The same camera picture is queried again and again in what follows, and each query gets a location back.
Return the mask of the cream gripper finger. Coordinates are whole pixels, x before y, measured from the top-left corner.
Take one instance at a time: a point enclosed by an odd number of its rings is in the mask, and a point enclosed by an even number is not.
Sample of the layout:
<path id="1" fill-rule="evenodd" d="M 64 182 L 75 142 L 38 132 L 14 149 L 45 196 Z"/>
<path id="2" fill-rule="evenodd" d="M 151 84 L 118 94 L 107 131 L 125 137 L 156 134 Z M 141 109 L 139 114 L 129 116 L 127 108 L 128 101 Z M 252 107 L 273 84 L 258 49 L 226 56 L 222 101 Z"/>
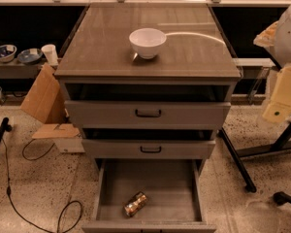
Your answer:
<path id="1" fill-rule="evenodd" d="M 270 123 L 282 123 L 291 114 L 291 63 L 287 63 L 276 75 L 273 93 L 262 118 Z"/>

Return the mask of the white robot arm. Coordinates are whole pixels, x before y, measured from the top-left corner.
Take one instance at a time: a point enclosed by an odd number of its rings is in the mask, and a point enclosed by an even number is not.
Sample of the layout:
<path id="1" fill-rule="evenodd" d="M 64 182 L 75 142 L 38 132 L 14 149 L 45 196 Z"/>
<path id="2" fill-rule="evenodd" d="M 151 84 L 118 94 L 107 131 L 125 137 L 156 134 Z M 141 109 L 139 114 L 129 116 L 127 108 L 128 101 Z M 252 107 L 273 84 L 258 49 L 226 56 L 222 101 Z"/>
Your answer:
<path id="1" fill-rule="evenodd" d="M 281 123 L 291 114 L 291 5 L 278 21 L 255 37 L 253 44 L 264 48 L 280 66 L 262 118 Z"/>

